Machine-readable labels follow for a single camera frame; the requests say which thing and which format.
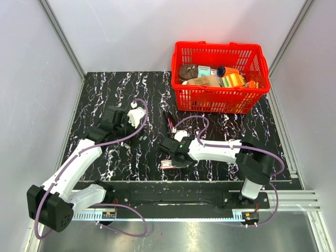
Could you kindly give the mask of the red white staples box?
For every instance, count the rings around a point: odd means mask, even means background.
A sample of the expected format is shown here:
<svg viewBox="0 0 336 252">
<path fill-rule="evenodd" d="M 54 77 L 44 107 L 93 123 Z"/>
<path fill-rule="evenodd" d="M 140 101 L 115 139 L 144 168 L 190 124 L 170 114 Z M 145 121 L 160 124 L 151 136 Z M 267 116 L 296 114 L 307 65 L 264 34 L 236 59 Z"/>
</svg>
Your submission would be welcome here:
<svg viewBox="0 0 336 252">
<path fill-rule="evenodd" d="M 173 169 L 173 168 L 174 168 L 174 166 L 173 166 L 171 160 L 163 160 L 163 161 L 161 161 L 161 169 L 168 170 L 168 169 Z"/>
</svg>

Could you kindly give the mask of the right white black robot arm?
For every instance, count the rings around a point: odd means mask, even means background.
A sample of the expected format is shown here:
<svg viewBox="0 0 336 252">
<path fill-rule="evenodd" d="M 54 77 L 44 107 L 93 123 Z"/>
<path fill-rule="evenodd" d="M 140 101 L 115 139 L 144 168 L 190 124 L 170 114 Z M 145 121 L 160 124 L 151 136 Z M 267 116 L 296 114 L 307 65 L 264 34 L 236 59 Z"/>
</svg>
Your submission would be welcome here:
<svg viewBox="0 0 336 252">
<path fill-rule="evenodd" d="M 217 161 L 234 164 L 243 175 L 239 203 L 250 208 L 258 201 L 261 188 L 270 182 L 276 156 L 259 148 L 254 140 L 209 141 L 195 136 L 181 140 L 164 138 L 159 150 L 180 164 L 191 161 Z"/>
</svg>

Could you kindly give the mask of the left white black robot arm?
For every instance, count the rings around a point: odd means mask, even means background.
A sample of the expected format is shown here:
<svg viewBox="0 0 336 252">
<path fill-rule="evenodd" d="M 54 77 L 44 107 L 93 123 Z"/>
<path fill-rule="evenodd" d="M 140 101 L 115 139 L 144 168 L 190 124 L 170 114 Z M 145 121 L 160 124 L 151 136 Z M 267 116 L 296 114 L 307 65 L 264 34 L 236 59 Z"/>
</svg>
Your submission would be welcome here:
<svg viewBox="0 0 336 252">
<path fill-rule="evenodd" d="M 109 106 L 99 122 L 90 126 L 77 147 L 64 164 L 41 186 L 32 185 L 27 191 L 29 217 L 34 222 L 38 239 L 40 224 L 56 232 L 63 231 L 74 215 L 88 207 L 109 207 L 114 202 L 113 187 L 103 181 L 95 181 L 83 190 L 72 190 L 91 164 L 99 158 L 107 146 L 135 140 L 148 120 L 146 104 L 136 102 L 125 112 Z"/>
</svg>

